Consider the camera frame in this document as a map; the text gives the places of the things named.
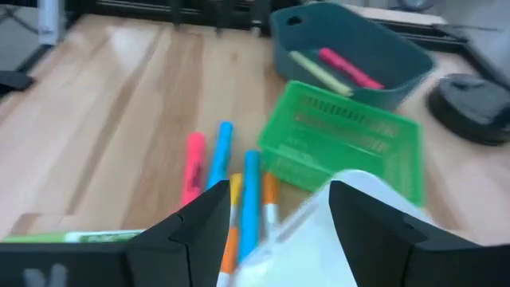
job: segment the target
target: plastic basket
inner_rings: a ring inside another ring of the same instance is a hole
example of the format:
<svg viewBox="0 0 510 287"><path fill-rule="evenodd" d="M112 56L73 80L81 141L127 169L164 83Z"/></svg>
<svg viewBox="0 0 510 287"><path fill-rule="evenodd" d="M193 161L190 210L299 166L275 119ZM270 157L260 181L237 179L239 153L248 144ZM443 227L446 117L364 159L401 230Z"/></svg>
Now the plastic basket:
<svg viewBox="0 0 510 287"><path fill-rule="evenodd" d="M289 52L299 51L353 90L352 99L394 110L432 70L431 57L411 41L335 3L294 6L271 14L274 65L278 74L328 89L298 65ZM328 47L385 86L360 88L345 74L323 63L319 49Z"/></svg>
<svg viewBox="0 0 510 287"><path fill-rule="evenodd" d="M267 171L307 191L359 169L422 205L422 130L401 116L291 81L259 145Z"/></svg>

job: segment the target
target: orange marker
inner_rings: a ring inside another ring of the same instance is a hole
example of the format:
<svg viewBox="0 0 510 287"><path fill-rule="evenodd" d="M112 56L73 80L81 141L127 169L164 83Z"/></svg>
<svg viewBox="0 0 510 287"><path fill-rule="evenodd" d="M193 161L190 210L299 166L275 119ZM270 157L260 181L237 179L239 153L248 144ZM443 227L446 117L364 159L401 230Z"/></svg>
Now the orange marker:
<svg viewBox="0 0 510 287"><path fill-rule="evenodd" d="M280 222L278 215L278 196L280 193L280 183L278 179L266 172L262 188L262 204L264 205L265 236L269 239L274 237L274 233Z"/></svg>
<svg viewBox="0 0 510 287"><path fill-rule="evenodd" d="M226 287L230 283L230 276L236 269L237 244L239 243L239 232L235 226L230 227L229 237L226 241L225 252L223 253L222 267L218 275L216 287Z"/></svg>

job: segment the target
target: green label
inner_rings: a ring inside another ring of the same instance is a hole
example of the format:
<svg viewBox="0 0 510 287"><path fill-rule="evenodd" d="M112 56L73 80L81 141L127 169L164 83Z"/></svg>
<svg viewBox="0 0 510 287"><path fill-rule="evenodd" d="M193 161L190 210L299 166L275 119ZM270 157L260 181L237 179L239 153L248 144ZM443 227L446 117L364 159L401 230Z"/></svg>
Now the green label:
<svg viewBox="0 0 510 287"><path fill-rule="evenodd" d="M80 237L81 243L97 243L97 242L126 242L131 238L138 235L139 232L122 233L122 234L96 234L96 235L82 235Z"/></svg>

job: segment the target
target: black cable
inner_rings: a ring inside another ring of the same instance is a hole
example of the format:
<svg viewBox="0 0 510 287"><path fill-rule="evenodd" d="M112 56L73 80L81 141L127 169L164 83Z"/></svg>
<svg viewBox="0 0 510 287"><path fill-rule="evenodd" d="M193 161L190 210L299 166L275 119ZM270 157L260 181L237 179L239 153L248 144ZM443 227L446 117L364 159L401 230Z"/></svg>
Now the black cable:
<svg viewBox="0 0 510 287"><path fill-rule="evenodd" d="M31 26L30 24L28 24L27 22L25 22L23 19L19 18L17 15L16 15L16 12L18 12L18 10L20 9L21 7L16 7L16 8L9 8L9 7L2 7L3 9L3 14L1 15L2 17L0 18L0 23L2 23L2 21L6 20L7 18L11 18L13 19L16 23L18 23L20 26L22 26L23 28L27 29L29 32L32 32L32 33L35 33L35 34L39 34L39 29Z"/></svg>

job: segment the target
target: white surface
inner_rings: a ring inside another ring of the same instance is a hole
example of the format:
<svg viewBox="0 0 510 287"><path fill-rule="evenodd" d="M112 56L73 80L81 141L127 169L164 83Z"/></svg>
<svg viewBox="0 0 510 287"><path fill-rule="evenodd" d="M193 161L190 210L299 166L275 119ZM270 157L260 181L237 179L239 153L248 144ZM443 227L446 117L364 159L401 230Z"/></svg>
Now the white surface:
<svg viewBox="0 0 510 287"><path fill-rule="evenodd" d="M418 208L373 175L364 171L343 171L336 174L333 180L341 180L432 224ZM357 286L336 235L328 199L329 183L305 202L278 230L278 239L282 242L263 243L241 264L235 274L234 285Z"/></svg>

